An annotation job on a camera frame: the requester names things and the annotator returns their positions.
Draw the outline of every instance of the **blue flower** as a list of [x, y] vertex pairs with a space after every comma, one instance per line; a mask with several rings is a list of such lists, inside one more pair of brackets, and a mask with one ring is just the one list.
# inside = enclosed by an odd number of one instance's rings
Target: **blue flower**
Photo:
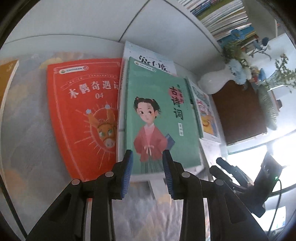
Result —
[[263, 49], [257, 41], [254, 41], [253, 45], [255, 46], [256, 49], [259, 49], [259, 50]]
[[264, 69], [260, 69], [260, 73], [258, 75], [258, 79], [260, 79], [261, 81], [266, 80], [266, 75], [265, 75]]
[[263, 46], [266, 46], [268, 44], [269, 38], [265, 37], [262, 39], [261, 43], [263, 44]]
[[231, 59], [227, 65], [235, 76], [234, 82], [238, 85], [243, 85], [247, 80], [247, 75], [240, 62], [235, 59]]
[[231, 31], [231, 36], [232, 36], [233, 40], [245, 39], [245, 35], [237, 29], [234, 29]]

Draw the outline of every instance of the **colorful picture book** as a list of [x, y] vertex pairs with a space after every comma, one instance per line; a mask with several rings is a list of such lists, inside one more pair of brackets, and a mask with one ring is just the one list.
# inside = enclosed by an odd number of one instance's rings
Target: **colorful picture book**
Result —
[[138, 45], [126, 41], [124, 46], [123, 58], [120, 71], [120, 94], [118, 96], [118, 134], [117, 134], [117, 161], [123, 159], [124, 149], [124, 136], [125, 136], [125, 114], [126, 114], [126, 83], [128, 60], [130, 57], [137, 59], [139, 62], [150, 65], [155, 69], [162, 70], [163, 72], [171, 75], [177, 75], [174, 62], [165, 56], [155, 53], [151, 50], [142, 48]]
[[200, 138], [221, 143], [209, 96], [202, 92], [191, 80], [187, 79], [187, 83], [192, 95], [196, 118], [199, 122]]
[[198, 127], [186, 80], [138, 59], [130, 58], [128, 64], [125, 149], [134, 152], [132, 174], [163, 173], [165, 149], [184, 168], [200, 166]]
[[96, 179], [116, 162], [120, 66], [120, 58], [48, 66], [50, 117], [72, 178]]

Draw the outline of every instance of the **book stack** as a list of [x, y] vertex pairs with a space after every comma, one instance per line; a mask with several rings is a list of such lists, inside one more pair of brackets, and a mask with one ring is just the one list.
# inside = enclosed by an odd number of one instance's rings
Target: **book stack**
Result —
[[[242, 0], [178, 0], [210, 31], [218, 43], [223, 46], [238, 41], [242, 48], [250, 49], [252, 42], [258, 39], [249, 22]], [[241, 38], [234, 39], [231, 31], [240, 30]]]

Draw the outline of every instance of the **black cable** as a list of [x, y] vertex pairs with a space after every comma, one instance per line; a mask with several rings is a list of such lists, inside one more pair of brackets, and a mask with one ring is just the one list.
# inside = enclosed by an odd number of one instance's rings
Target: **black cable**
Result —
[[274, 223], [274, 219], [275, 219], [275, 217], [276, 217], [276, 212], [277, 212], [277, 210], [278, 210], [278, 208], [279, 208], [279, 203], [280, 203], [280, 201], [281, 201], [281, 188], [280, 188], [280, 192], [279, 192], [278, 203], [277, 203], [277, 205], [276, 205], [276, 211], [275, 211], [275, 213], [274, 213], [274, 218], [272, 219], [271, 225], [270, 225], [269, 230], [268, 230], [268, 232], [267, 232], [267, 236], [268, 236], [268, 237], [269, 237], [269, 234], [270, 234], [270, 231], [271, 231], [271, 227], [272, 227], [272, 225], [273, 225], [273, 223]]
[[12, 201], [10, 199], [10, 196], [8, 194], [8, 191], [7, 191], [6, 187], [5, 187], [5, 184], [4, 184], [4, 181], [3, 181], [1, 175], [0, 175], [0, 189], [2, 190], [2, 193], [3, 193], [3, 195], [5, 197], [5, 200], [6, 200], [7, 204], [8, 204], [8, 207], [9, 207], [9, 209], [10, 209], [10, 211], [11, 211], [11, 213], [12, 213], [12, 215], [13, 215], [13, 217], [14, 217], [14, 219], [15, 219], [15, 221], [16, 221], [19, 229], [20, 229], [20, 231], [22, 232], [23, 236], [26, 239], [28, 234], [27, 234], [26, 230], [24, 229], [24, 226], [22, 225], [22, 222], [20, 221], [19, 216], [17, 215], [17, 212], [15, 210], [15, 207], [13, 206], [13, 203], [12, 203]]

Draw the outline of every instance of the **green book cover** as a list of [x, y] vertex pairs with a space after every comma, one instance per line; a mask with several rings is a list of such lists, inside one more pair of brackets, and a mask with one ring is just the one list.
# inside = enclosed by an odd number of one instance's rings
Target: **green book cover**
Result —
[[126, 149], [134, 153], [133, 175], [163, 172], [166, 149], [183, 168], [201, 165], [185, 79], [130, 58], [126, 104]]

